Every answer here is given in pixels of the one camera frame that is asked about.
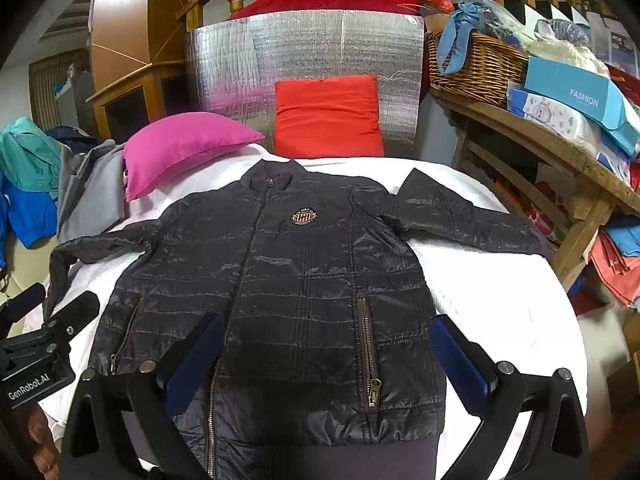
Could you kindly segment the person's left hand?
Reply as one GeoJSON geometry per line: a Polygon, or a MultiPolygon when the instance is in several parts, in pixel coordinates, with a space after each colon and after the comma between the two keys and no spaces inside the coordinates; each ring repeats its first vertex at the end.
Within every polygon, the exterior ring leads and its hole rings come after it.
{"type": "Polygon", "coordinates": [[[29,411],[26,430],[36,468],[46,480],[58,480],[60,452],[54,444],[47,416],[38,404],[34,404],[29,411]]]}

